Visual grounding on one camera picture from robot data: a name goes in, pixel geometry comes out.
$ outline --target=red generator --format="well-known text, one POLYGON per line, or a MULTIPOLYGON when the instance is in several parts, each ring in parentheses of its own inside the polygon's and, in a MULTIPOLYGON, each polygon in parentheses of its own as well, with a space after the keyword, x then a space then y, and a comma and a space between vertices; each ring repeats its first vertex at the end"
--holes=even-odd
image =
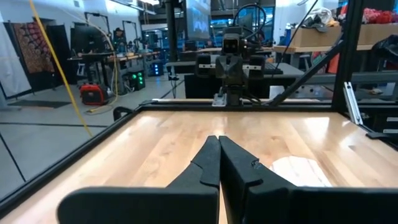
POLYGON ((84 105, 103 106, 109 103, 108 92, 105 86, 84 84, 80 87, 81 102, 84 105))

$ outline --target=cardboard box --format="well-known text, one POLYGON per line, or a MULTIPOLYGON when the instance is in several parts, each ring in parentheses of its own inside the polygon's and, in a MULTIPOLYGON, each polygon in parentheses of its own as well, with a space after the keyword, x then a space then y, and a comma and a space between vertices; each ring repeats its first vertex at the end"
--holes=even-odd
MULTIPOLYGON (((322 33, 316 29, 300 28, 294 37, 291 47, 325 47, 335 44, 340 36, 341 27, 329 27, 328 32, 322 33)), ((365 24, 361 26, 358 45, 374 45, 389 37, 398 35, 398 24, 365 24)))
POLYGON ((319 32, 316 29, 299 28, 291 47, 322 47, 332 46, 340 36, 341 27, 328 27, 328 32, 319 32))

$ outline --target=patterned fabric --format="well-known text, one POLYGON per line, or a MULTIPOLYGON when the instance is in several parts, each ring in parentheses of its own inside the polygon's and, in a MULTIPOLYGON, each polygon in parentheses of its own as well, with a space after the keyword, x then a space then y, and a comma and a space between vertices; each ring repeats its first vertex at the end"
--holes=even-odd
POLYGON ((51 53, 39 25, 14 24, 14 30, 29 73, 54 72, 51 53))

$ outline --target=wood grain surface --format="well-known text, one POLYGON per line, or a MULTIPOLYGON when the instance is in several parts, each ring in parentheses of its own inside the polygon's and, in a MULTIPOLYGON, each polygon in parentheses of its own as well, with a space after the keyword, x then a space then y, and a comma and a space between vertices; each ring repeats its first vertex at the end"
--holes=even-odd
MULTIPOLYGON (((87 186, 163 187, 207 136, 226 135, 298 185, 397 187, 398 152, 334 113, 140 113, 0 223, 57 223, 59 201, 87 186)), ((220 223, 226 223, 223 199, 220 223)))

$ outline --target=projector screen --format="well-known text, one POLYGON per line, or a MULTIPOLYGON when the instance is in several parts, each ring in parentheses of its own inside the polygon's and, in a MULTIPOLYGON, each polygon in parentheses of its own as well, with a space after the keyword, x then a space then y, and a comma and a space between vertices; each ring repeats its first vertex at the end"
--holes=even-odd
POLYGON ((185 29, 188 40, 210 39, 210 13, 211 0, 186 0, 185 15, 187 28, 185 29))

